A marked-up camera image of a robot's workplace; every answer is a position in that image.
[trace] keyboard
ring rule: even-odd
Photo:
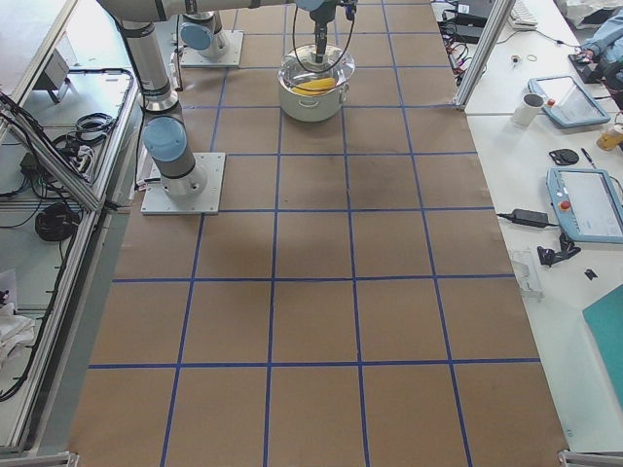
[[[523,0],[515,0],[515,5],[508,17],[508,24],[510,24],[510,27],[513,29],[519,31],[534,31],[538,25],[538,21],[531,11],[528,10]]]

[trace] white mug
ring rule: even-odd
[[[544,102],[543,97],[538,94],[532,92],[524,94],[522,102],[515,109],[511,120],[517,125],[528,126],[541,110]]]

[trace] yellow food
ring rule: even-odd
[[[321,95],[336,86],[335,78],[322,78],[321,80],[307,81],[297,85],[292,90],[299,95]]]

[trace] green mat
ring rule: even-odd
[[[614,391],[623,406],[623,285],[584,310]]]

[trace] marker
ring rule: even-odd
[[[584,155],[584,157],[586,158],[586,160],[587,160],[588,162],[590,162],[590,163],[591,163],[591,165],[593,166],[593,168],[596,168],[596,167],[595,167],[595,164],[593,163],[593,159],[592,159],[592,158],[588,155],[588,153],[586,152],[586,150],[585,150],[584,148],[580,148],[580,149],[582,150],[582,154]]]

